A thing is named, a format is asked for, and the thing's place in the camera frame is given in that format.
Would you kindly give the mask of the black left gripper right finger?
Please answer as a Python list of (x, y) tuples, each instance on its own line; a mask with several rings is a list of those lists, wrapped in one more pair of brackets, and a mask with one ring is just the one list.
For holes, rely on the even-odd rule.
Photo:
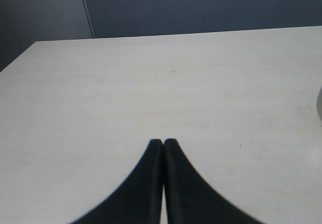
[(168, 223), (260, 223), (217, 193), (195, 170), (178, 141), (164, 142)]

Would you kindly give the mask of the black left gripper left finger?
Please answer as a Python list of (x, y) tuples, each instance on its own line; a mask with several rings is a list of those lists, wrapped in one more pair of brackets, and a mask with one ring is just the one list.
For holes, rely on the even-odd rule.
[(164, 145), (149, 141), (123, 183), (73, 223), (160, 223), (164, 183)]

